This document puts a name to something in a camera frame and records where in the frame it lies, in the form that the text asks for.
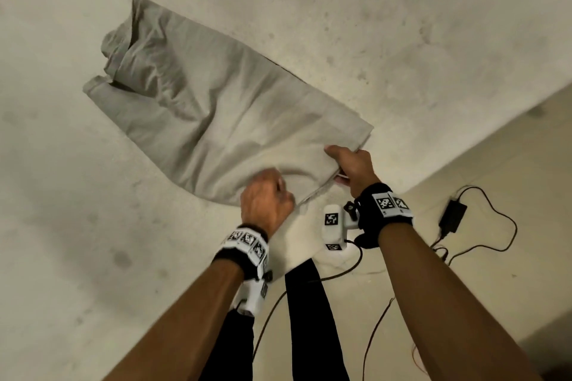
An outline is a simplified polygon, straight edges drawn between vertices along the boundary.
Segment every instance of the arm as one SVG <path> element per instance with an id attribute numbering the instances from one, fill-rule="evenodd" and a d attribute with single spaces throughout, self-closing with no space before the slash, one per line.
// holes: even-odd
<path id="1" fill-rule="evenodd" d="M 353 197 L 379 182 L 366 151 L 328 146 Z M 413 227 L 390 223 L 378 238 L 407 328 L 433 380 L 535 380 L 524 352 Z"/>
<path id="2" fill-rule="evenodd" d="M 257 175 L 240 204 L 243 223 L 263 229 L 268 239 L 295 205 L 276 169 Z M 243 270 L 233 261 L 212 262 L 104 381 L 197 380 L 243 280 Z"/>

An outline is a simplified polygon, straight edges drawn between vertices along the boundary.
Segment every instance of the power adapter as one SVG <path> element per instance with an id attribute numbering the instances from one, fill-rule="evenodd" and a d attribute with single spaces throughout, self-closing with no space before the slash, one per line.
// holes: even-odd
<path id="1" fill-rule="evenodd" d="M 449 200 L 449 204 L 445 208 L 439 222 L 439 228 L 441 229 L 439 240 L 445 238 L 449 232 L 455 233 L 457 231 L 465 211 L 467 211 L 467 205 L 462 204 L 458 199 Z"/>

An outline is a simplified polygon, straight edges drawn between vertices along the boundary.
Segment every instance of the stained white surface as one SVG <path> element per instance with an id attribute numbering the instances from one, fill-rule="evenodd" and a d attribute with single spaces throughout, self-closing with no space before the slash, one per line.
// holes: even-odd
<path id="1" fill-rule="evenodd" d="M 571 77 L 572 0 L 154 1 L 357 110 L 397 192 Z M 0 0 L 2 380 L 102 377 L 239 222 L 169 183 L 82 94 L 129 8 Z M 347 198 L 332 188 L 289 221 L 278 271 L 319 250 L 323 205 Z"/>

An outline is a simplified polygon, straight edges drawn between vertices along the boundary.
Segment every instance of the person's left hand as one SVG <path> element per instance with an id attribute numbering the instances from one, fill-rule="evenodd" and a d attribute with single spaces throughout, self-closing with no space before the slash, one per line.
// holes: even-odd
<path id="1" fill-rule="evenodd" d="M 258 226 L 274 235 L 295 206 L 294 195 L 277 169 L 266 169 L 254 176 L 240 196 L 243 223 Z"/>

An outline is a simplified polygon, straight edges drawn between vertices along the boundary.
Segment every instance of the forearm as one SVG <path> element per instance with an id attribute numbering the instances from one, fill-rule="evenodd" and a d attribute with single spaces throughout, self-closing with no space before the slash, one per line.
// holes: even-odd
<path id="1" fill-rule="evenodd" d="M 214 261 L 104 381 L 194 381 L 243 282 L 232 261 Z"/>
<path id="2" fill-rule="evenodd" d="M 432 379 L 540 379 L 508 333 L 411 226 L 385 226 L 379 245 Z"/>

